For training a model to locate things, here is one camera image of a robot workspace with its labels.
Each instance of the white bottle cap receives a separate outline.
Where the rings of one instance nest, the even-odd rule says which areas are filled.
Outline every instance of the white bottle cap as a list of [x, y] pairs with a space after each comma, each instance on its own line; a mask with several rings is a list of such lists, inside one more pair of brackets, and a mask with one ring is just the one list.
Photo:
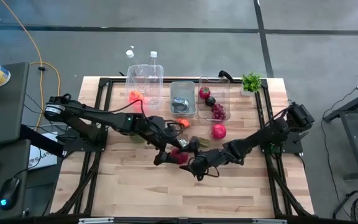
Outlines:
[[127, 50], [127, 57], [128, 57], [128, 58], [134, 57], [134, 52], [131, 51], [131, 50]]
[[150, 57], [156, 58], [157, 57], [157, 52], [150, 52]]

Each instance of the clear plastic container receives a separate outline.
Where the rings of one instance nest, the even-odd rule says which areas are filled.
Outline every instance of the clear plastic container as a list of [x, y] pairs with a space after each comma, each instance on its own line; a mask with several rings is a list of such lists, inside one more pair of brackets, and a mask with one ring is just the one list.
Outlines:
[[[171, 82], [170, 84], [170, 107], [174, 118], [194, 118], [196, 114], [196, 85], [193, 82]], [[188, 100], [188, 111], [186, 113], [177, 113], [172, 106], [175, 97], [182, 97]]]
[[125, 85], [126, 100], [128, 100], [129, 103], [132, 103], [133, 101], [140, 99], [143, 100], [144, 108], [158, 108], [162, 96], [163, 73], [164, 70], [161, 65], [130, 66], [128, 68]]
[[[215, 104], [220, 104], [223, 106], [226, 117], [224, 119], [214, 119], [212, 107], [205, 104], [205, 100], [201, 99], [199, 96], [200, 89], [202, 87], [208, 87], [211, 95], [215, 98]], [[225, 121], [230, 118], [230, 81], [224, 77], [201, 77], [198, 82], [198, 92], [197, 92], [197, 115], [200, 118], [206, 119], [208, 121]]]

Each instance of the butcher block tabletop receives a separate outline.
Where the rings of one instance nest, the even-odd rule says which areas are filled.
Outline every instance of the butcher block tabletop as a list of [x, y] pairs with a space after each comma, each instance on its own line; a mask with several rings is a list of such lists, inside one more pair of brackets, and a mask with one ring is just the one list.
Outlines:
[[[84, 77], [79, 101], [93, 106], [100, 77]], [[268, 78], [268, 90], [273, 113], [288, 105], [284, 80]], [[124, 100], [125, 83], [115, 83], [109, 105], [110, 110], [128, 104]], [[230, 86], [231, 117], [224, 125], [227, 135], [222, 140], [211, 139], [211, 122], [198, 118], [190, 119], [191, 126], [180, 138], [192, 136], [211, 139], [209, 149], [222, 148], [224, 142], [246, 138], [258, 131], [259, 120], [254, 96], [241, 96], [241, 84]], [[267, 118], [263, 92], [262, 107]], [[104, 107], [106, 90], [101, 106]], [[134, 112], [127, 108], [123, 112]], [[162, 103], [155, 111], [146, 111], [146, 116], [162, 116], [173, 119], [170, 112], [170, 84], [163, 84]], [[146, 143], [133, 143], [129, 137], [109, 129], [108, 141], [102, 153], [92, 216], [105, 217], [195, 217], [195, 218], [272, 218], [273, 207], [267, 177], [266, 161], [258, 147], [246, 156], [243, 166], [228, 164], [219, 166], [220, 177], [205, 176], [198, 182], [189, 172], [176, 164], [154, 166], [158, 153]], [[74, 152], [62, 164], [51, 212], [57, 211], [70, 198], [78, 185], [84, 152]], [[301, 160], [293, 154], [282, 156], [287, 185], [302, 206], [313, 213], [308, 183]], [[277, 186], [280, 208], [283, 206], [282, 192]], [[82, 209], [85, 207], [88, 189], [85, 189]]]

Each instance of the tomato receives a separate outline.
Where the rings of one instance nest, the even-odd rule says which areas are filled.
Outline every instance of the tomato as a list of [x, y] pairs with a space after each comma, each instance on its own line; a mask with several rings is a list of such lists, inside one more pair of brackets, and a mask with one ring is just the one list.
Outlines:
[[198, 95], [200, 96], [201, 99], [205, 100], [209, 96], [211, 96], [211, 90], [209, 90], [208, 87], [203, 86], [200, 88], [200, 92], [198, 92]]

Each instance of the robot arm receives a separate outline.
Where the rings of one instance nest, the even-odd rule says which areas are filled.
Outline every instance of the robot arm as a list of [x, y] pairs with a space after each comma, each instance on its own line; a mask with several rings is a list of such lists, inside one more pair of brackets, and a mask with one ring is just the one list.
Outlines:
[[226, 165], [228, 163], [244, 164], [246, 154], [253, 147], [261, 146], [262, 149], [272, 146], [282, 146], [290, 132], [302, 133], [310, 129], [314, 122], [303, 105], [295, 102], [274, 116], [264, 128], [245, 139], [235, 139], [223, 144], [223, 149], [213, 149], [206, 152], [195, 153], [194, 159], [188, 165], [180, 166], [181, 169], [191, 172], [197, 180], [203, 180], [209, 174], [209, 168]]
[[[66, 94], [51, 97], [44, 116], [49, 121], [66, 123], [91, 143], [97, 143], [102, 139], [104, 130], [95, 124], [86, 124], [80, 118], [104, 124], [123, 135], [137, 134], [144, 138], [147, 144], [154, 145], [160, 151], [154, 160], [156, 166], [163, 162], [179, 164], [177, 158], [165, 152], [165, 148], [167, 144], [182, 148], [177, 135], [183, 131], [183, 125], [165, 121], [159, 116], [146, 117], [144, 113], [115, 113], [118, 111], [98, 110], [71, 100], [71, 96]], [[181, 127], [180, 130], [175, 129], [178, 125]]]

